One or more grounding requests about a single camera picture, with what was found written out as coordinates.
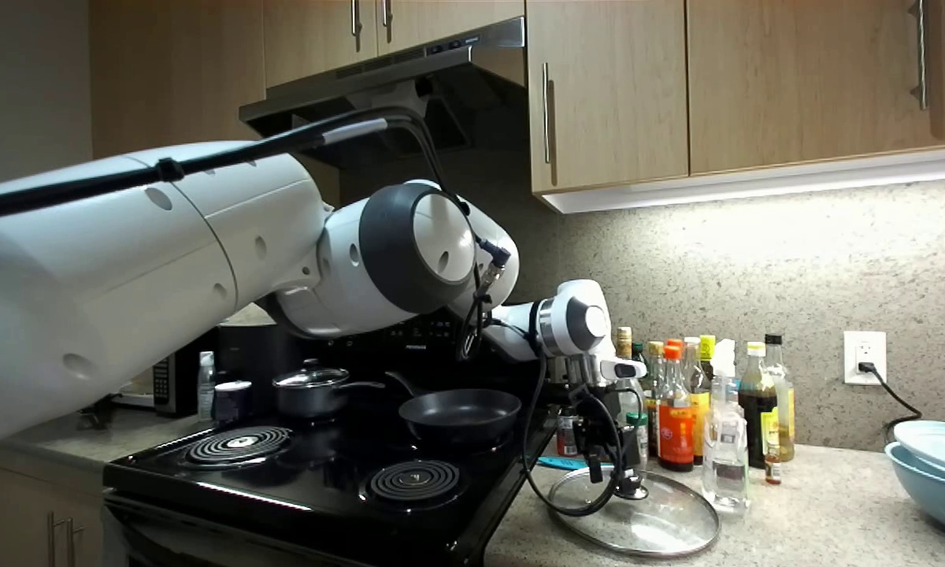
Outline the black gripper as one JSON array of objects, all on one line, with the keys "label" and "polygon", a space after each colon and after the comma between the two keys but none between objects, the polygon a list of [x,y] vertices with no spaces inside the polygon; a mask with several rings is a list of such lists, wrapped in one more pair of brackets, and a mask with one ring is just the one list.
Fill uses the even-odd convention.
[{"label": "black gripper", "polygon": [[[567,393],[567,415],[572,420],[572,444],[586,458],[588,483],[603,483],[612,465],[624,458],[624,429],[613,415],[606,390],[575,385]],[[620,497],[641,497],[641,476],[637,465],[624,465],[617,472]]]}]

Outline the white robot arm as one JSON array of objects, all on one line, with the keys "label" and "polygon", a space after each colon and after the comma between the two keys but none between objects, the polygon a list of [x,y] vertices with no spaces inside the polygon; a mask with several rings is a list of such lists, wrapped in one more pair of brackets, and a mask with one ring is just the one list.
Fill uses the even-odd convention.
[{"label": "white robot arm", "polygon": [[514,358],[633,365],[597,285],[514,303],[517,243],[434,179],[333,207],[289,154],[245,142],[129,151],[0,183],[0,442],[119,393],[245,307],[302,336],[448,310]]}]

